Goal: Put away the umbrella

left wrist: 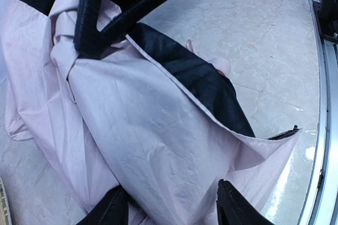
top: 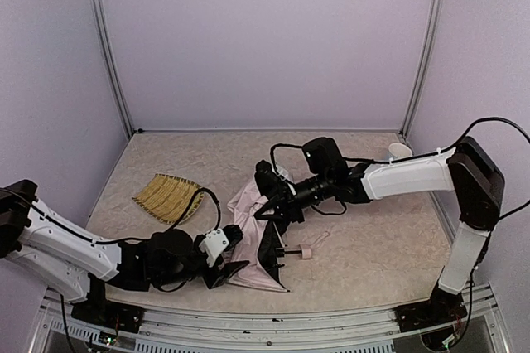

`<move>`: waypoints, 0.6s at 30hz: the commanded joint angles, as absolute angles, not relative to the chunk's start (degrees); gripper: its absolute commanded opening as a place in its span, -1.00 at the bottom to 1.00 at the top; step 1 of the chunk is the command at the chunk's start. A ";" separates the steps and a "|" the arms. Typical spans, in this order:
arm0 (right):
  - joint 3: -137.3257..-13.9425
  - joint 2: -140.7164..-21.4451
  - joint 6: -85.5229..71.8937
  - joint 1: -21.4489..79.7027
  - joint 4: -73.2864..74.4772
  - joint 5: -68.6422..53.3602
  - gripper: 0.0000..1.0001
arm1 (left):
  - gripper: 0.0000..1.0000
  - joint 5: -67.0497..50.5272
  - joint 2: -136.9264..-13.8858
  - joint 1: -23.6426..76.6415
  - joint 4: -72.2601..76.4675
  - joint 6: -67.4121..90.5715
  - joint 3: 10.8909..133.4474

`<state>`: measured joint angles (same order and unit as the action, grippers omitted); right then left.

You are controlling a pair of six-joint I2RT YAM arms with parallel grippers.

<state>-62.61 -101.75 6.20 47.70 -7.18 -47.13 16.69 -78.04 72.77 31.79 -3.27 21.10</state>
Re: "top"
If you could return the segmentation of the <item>pink folding umbrella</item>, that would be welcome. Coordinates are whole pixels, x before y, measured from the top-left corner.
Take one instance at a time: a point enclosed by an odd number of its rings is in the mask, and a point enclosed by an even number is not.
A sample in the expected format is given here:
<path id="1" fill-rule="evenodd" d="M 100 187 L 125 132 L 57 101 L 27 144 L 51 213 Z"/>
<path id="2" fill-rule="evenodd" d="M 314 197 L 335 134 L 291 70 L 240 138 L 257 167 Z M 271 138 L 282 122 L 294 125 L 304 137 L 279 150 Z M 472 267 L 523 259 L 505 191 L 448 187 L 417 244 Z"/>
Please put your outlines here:
<path id="1" fill-rule="evenodd" d="M 232 250 L 232 262 L 248 261 L 248 265 L 236 272 L 228 283 L 257 290 L 286 293 L 279 278 L 280 264 L 276 248 L 283 249 L 282 232 L 267 220 L 256 220 L 254 213 L 267 202 L 251 177 L 229 200 L 227 207 L 233 215 L 233 224 L 243 232 L 243 239 Z"/>

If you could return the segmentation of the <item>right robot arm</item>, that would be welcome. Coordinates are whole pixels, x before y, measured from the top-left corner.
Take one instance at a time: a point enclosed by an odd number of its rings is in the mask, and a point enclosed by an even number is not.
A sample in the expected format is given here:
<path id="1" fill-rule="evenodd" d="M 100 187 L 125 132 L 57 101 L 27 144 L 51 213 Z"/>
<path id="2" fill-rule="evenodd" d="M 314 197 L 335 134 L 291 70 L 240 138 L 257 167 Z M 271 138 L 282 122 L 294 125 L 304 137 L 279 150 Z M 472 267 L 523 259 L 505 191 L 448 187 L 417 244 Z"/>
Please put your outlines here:
<path id="1" fill-rule="evenodd" d="M 425 191 L 453 191 L 460 207 L 460 226 L 450 258 L 431 296 L 396 308 L 400 331 L 415 331 L 453 322 L 468 311 L 462 292 L 484 258 L 498 224 L 505 180 L 482 147 L 469 136 L 435 152 L 388 161 L 343 157 L 333 138 L 315 138 L 300 147 L 312 177 L 292 183 L 277 174 L 273 160 L 256 166 L 255 182 L 267 202 L 258 220 L 284 225 L 302 222 L 303 209 L 331 197 L 345 205 L 366 204 L 388 196 Z"/>

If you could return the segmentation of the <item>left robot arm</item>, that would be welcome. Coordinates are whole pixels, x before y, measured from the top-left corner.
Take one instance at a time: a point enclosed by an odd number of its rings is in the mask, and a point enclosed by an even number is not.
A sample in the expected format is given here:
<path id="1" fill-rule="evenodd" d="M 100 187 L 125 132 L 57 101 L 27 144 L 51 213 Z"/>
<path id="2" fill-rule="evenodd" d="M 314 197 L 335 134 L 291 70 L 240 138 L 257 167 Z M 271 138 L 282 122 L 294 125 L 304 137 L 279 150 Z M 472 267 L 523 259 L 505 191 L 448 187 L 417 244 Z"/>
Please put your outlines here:
<path id="1" fill-rule="evenodd" d="M 1 189 L 1 256 L 61 294 L 82 322 L 137 333 L 143 307 L 108 300 L 107 286 L 173 293 L 202 278 L 212 289 L 249 264 L 223 260 L 243 238 L 237 225 L 216 225 L 196 237 L 170 225 L 149 238 L 105 239 L 58 215 L 36 189 L 29 180 Z"/>

